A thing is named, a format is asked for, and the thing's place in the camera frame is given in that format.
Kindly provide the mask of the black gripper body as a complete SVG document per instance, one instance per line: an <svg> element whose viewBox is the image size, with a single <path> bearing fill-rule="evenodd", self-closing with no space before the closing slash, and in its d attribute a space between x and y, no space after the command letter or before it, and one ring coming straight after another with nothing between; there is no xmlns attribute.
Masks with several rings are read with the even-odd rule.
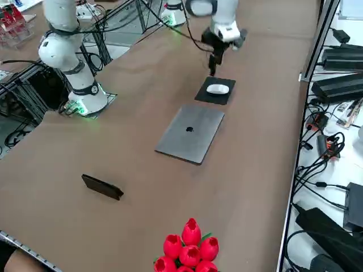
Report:
<svg viewBox="0 0 363 272"><path fill-rule="evenodd" d="M225 50L231 45L231 42L223 42L210 28L202 33L201 42L213 48L214 56L223 56Z"/></svg>

